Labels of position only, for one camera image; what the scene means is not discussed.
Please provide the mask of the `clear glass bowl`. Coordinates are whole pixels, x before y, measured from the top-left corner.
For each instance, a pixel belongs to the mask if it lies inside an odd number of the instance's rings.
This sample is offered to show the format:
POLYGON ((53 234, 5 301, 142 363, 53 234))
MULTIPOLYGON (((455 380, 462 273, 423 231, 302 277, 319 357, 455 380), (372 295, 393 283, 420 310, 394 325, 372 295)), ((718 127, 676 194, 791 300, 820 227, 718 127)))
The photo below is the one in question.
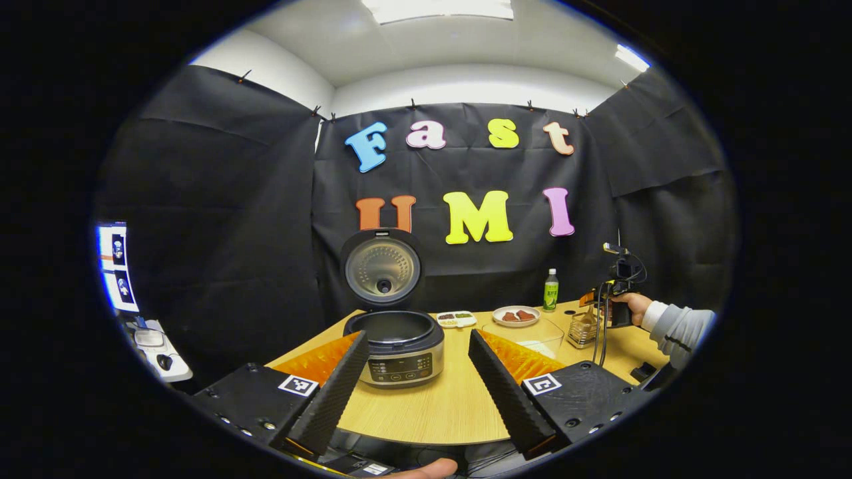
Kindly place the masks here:
POLYGON ((521 328, 510 328, 492 322, 481 327, 488 333, 496 334, 514 343, 520 341, 539 341, 548 343, 553 349, 560 349, 565 333, 547 319, 539 319, 534 325, 521 328))

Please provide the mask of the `black box with white label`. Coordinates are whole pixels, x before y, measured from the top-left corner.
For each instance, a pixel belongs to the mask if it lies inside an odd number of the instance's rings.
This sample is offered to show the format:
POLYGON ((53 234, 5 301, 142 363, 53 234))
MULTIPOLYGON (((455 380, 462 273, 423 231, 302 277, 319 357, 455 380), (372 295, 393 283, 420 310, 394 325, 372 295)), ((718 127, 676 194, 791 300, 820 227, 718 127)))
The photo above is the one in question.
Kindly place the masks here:
POLYGON ((344 475, 366 479, 377 479, 377 477, 388 476, 400 471, 399 468, 358 454, 345 454, 323 463, 323 466, 344 475))

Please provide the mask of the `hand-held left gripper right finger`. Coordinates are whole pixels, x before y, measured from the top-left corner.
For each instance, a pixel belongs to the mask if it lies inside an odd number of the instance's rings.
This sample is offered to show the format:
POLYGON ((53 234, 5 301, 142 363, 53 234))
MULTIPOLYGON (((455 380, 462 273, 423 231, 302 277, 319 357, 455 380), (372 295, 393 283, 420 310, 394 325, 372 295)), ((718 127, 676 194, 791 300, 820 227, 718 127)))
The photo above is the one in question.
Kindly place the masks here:
POLYGON ((480 329, 468 355, 526 460, 585 442, 656 397, 655 384, 631 385, 590 361, 564 366, 480 329))

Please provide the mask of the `white side desk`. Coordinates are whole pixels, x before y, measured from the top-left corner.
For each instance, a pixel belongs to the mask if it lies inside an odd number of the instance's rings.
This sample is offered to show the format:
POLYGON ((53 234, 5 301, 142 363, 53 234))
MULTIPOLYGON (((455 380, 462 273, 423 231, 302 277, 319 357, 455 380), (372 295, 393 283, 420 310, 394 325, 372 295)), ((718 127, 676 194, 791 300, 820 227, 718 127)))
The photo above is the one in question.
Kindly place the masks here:
POLYGON ((164 327, 157 319, 134 319, 125 321, 124 328, 130 337, 130 344, 137 353, 144 355, 145 361, 153 373, 165 384, 174 384, 194 378, 194 372, 174 348, 164 327), (174 360, 170 372, 162 372, 157 365, 158 354, 171 355, 174 360))

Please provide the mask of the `small ceiling light panel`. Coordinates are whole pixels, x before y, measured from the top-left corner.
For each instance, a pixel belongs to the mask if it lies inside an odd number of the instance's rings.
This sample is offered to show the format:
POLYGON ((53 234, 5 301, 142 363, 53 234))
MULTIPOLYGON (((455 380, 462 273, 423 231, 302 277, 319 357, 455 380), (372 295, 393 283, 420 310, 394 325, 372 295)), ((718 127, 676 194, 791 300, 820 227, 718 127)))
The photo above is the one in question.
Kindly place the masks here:
POLYGON ((644 73, 650 67, 648 61, 637 55, 635 51, 631 51, 631 49, 627 48, 624 45, 616 45, 616 50, 614 53, 614 57, 622 63, 626 63, 631 68, 635 69, 637 72, 644 73))

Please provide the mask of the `large ceiling light panel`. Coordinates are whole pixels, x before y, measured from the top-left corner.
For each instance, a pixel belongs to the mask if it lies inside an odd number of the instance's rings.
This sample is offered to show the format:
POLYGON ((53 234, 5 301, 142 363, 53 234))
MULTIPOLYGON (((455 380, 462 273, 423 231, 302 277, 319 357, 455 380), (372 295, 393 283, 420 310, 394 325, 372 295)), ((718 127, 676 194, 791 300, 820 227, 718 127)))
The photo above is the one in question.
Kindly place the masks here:
POLYGON ((360 0, 381 25, 432 17, 515 18, 511 0, 360 0))

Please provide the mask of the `white round plate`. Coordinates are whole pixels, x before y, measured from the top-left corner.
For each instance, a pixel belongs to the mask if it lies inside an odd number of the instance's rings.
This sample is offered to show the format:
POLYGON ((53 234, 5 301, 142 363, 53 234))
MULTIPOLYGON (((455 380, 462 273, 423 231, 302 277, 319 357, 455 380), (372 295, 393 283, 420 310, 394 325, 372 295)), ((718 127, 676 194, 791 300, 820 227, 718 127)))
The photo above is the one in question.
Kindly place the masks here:
POLYGON ((498 309, 493 311, 493 321, 495 321, 496 324, 505 325, 505 327, 510 327, 510 328, 521 328, 521 327, 528 327, 529 325, 534 325, 540 319, 540 316, 541 316, 541 312, 536 310, 534 307, 523 306, 523 305, 511 305, 511 306, 506 306, 506 307, 499 307, 498 309), (533 319, 532 321, 521 321, 520 323, 505 323, 505 322, 500 321, 499 318, 503 316, 503 313, 505 313, 507 311, 513 311, 513 312, 516 313, 519 310, 526 310, 526 311, 529 311, 530 313, 536 313, 536 319, 533 319))

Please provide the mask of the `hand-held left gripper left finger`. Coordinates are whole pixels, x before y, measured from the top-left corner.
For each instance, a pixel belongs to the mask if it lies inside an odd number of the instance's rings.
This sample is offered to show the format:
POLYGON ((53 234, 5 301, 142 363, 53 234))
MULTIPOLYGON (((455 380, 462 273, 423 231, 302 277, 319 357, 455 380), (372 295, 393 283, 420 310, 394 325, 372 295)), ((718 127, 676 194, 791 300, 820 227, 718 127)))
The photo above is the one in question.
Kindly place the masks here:
POLYGON ((205 416, 305 460, 325 454, 370 355, 357 331, 281 364, 250 362, 191 396, 205 416))

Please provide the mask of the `black backdrop cloth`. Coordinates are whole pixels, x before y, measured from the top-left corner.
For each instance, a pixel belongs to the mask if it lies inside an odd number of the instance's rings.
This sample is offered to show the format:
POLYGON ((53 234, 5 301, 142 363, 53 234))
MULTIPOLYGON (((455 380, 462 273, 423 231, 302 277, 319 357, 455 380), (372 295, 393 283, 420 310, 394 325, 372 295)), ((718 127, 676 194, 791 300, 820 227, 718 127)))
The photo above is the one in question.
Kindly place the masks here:
POLYGON ((341 272, 356 203, 405 215, 424 266, 411 306, 562 302, 608 279, 620 242, 640 291, 719 311, 736 256, 730 170, 672 81, 647 72, 588 117, 444 103, 322 122, 273 90, 183 68, 116 134, 97 219, 124 222, 130 287, 201 385, 269 361, 356 308, 341 272))

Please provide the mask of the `dark grey rice cooker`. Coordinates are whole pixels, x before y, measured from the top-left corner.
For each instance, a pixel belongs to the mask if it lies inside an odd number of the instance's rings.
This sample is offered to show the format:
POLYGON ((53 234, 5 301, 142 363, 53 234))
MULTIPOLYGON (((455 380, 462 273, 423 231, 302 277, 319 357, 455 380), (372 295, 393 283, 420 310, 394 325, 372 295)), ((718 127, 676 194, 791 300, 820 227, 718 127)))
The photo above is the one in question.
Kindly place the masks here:
POLYGON ((437 319, 413 306, 424 282, 414 235, 399 228, 359 231, 344 243, 341 260, 343 280, 360 308, 344 333, 364 333, 370 352, 360 381, 402 389, 437 379, 445 334, 437 319))

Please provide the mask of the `wire chopstick holder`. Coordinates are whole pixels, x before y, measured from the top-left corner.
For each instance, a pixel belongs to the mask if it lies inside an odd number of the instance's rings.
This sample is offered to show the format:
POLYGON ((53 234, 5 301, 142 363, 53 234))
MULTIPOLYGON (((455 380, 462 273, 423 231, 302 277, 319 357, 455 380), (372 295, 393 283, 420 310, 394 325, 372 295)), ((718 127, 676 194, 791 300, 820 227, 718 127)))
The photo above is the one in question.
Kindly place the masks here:
POLYGON ((576 349, 592 347, 598 334, 597 314, 594 308, 572 315, 566 334, 567 343, 576 349))

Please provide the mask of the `computer monitor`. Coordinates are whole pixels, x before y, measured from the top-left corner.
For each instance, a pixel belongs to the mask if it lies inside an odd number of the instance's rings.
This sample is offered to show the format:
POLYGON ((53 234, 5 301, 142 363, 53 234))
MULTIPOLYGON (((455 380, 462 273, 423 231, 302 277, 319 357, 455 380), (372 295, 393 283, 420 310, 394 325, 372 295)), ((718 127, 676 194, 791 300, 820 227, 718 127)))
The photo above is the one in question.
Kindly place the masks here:
POLYGON ((95 233, 101 277, 110 305, 119 312, 139 313, 128 268, 127 224, 98 222, 95 233))

